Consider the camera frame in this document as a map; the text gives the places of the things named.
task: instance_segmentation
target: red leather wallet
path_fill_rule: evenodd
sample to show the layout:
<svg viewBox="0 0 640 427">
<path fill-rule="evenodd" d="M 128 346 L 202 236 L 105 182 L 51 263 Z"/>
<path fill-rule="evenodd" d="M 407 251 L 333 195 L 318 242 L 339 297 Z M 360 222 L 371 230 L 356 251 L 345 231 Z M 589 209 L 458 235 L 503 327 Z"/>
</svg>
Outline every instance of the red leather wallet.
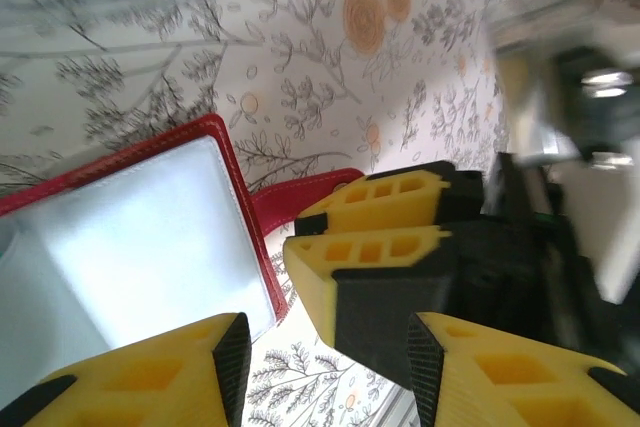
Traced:
<svg viewBox="0 0 640 427">
<path fill-rule="evenodd" d="M 36 365 L 24 347 L 35 334 L 12 330 L 15 359 L 3 356 L 24 380 L 16 392 L 219 311 L 247 312 L 260 335 L 287 309 L 264 236 L 362 175 L 336 170 L 251 196 L 223 120 L 208 115 L 0 199 L 0 223 L 16 232 L 0 246 L 0 311 L 15 325 L 35 317 L 38 348 L 59 354 Z M 71 336 L 83 341 L 69 351 Z"/>
</svg>

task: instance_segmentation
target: red case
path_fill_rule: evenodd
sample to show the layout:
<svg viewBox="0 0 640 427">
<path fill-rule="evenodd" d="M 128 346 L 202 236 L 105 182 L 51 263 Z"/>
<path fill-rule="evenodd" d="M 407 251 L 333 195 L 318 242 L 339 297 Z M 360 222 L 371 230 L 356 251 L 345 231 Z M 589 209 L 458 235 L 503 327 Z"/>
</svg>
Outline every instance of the red case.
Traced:
<svg viewBox="0 0 640 427">
<path fill-rule="evenodd" d="M 260 269 L 269 290 L 274 312 L 277 319 L 281 320 L 286 315 L 287 303 L 271 266 L 264 237 L 275 228 L 295 219 L 302 210 L 329 195 L 336 187 L 361 177 L 363 173 L 356 169 L 336 170 L 275 184 L 251 196 L 245 186 L 224 121 L 217 115 L 204 116 L 26 191 L 4 197 L 0 199 L 0 217 L 49 196 L 89 184 L 205 136 L 213 137 L 223 154 L 260 262 Z"/>
</svg>

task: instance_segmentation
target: yellow 3d-printed part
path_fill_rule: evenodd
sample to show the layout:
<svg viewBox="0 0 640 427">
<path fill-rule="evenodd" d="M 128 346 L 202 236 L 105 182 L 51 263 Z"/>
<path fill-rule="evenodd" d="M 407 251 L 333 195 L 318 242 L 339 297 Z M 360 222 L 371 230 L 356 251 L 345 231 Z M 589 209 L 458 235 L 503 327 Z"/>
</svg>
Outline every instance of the yellow 3d-printed part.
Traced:
<svg viewBox="0 0 640 427">
<path fill-rule="evenodd" d="M 326 213 L 325 234 L 432 225 L 440 194 L 449 186 L 426 170 L 363 177 L 304 210 L 298 219 Z"/>
<path fill-rule="evenodd" d="M 422 427 L 640 425 L 594 357 L 434 313 L 413 316 L 408 352 Z"/>
<path fill-rule="evenodd" d="M 250 358 L 246 315 L 218 315 L 51 374 L 0 425 L 240 427 Z"/>
<path fill-rule="evenodd" d="M 318 335 L 333 347 L 336 270 L 410 267 L 448 235 L 429 226 L 289 237 L 283 248 L 284 265 Z"/>
</svg>

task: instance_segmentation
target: red strap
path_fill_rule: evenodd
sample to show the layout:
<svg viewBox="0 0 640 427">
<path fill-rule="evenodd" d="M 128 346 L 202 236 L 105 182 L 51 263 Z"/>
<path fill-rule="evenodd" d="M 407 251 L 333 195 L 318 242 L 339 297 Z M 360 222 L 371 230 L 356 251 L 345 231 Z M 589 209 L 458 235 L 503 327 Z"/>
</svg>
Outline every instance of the red strap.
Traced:
<svg viewBox="0 0 640 427">
<path fill-rule="evenodd" d="M 292 222 L 300 212 L 331 194 L 340 184 L 353 182 L 363 175 L 356 169 L 341 169 L 265 187 L 251 196 L 262 235 L 266 237 L 281 225 Z"/>
</svg>

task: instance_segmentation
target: leaf pattern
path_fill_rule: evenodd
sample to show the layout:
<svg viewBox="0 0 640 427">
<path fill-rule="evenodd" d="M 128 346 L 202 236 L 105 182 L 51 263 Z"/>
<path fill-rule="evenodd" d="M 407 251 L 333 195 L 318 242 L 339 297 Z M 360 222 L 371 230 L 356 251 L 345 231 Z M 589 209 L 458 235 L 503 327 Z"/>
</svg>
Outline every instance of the leaf pattern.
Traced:
<svg viewBox="0 0 640 427">
<path fill-rule="evenodd" d="M 168 0 L 87 16 L 84 0 L 0 0 L 57 16 L 0 37 L 0 196 L 213 112 L 252 194 L 342 167 L 487 169 L 508 142 L 481 35 L 497 1 Z M 11 28 L 0 19 L 0 36 Z M 290 313 L 254 344 L 243 425 L 372 427 L 393 386 L 318 340 L 282 260 L 292 232 L 267 239 Z"/>
</svg>

